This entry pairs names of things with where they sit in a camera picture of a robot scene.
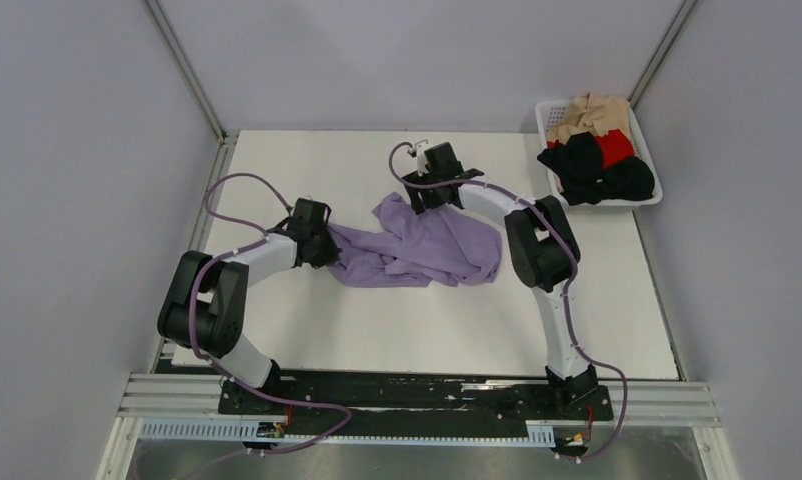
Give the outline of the purple t shirt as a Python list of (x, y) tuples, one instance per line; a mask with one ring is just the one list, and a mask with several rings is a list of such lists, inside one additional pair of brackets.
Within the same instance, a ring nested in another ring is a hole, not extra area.
[(450, 206), (420, 215), (392, 193), (372, 210), (378, 232), (332, 224), (340, 249), (327, 266), (343, 285), (354, 288), (476, 286), (496, 279), (502, 260), (501, 234)]

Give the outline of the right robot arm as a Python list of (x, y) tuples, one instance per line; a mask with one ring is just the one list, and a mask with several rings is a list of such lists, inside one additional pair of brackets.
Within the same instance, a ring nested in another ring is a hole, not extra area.
[(596, 369), (582, 350), (573, 320), (580, 250), (558, 200), (529, 199), (466, 170), (450, 143), (401, 142), (391, 150), (388, 167), (421, 214), (453, 206), (485, 217), (507, 236), (510, 261), (521, 283), (537, 301), (547, 344), (545, 375), (548, 403), (561, 417), (573, 417), (599, 386)]

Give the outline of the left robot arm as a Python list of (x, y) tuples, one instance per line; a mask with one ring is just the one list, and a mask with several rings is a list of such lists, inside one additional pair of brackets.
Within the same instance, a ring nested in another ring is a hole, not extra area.
[(243, 332), (248, 289), (277, 273), (339, 259), (330, 232), (329, 205), (300, 198), (294, 209), (261, 240), (213, 256), (190, 250), (177, 265), (158, 321), (158, 333), (227, 372), (245, 388), (245, 400), (260, 413), (283, 400), (280, 367)]

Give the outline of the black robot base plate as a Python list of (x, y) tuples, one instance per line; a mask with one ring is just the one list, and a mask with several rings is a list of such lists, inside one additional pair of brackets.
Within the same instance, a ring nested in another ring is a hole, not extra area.
[(528, 420), (587, 425), (611, 421), (609, 391), (598, 388), (571, 405), (562, 405), (544, 377), (511, 378), (420, 373), (284, 370), (275, 392), (296, 400), (286, 406), (262, 399), (229, 380), (219, 382), (223, 415), (283, 416), (291, 434), (318, 434), (352, 417), (345, 436), (513, 438)]

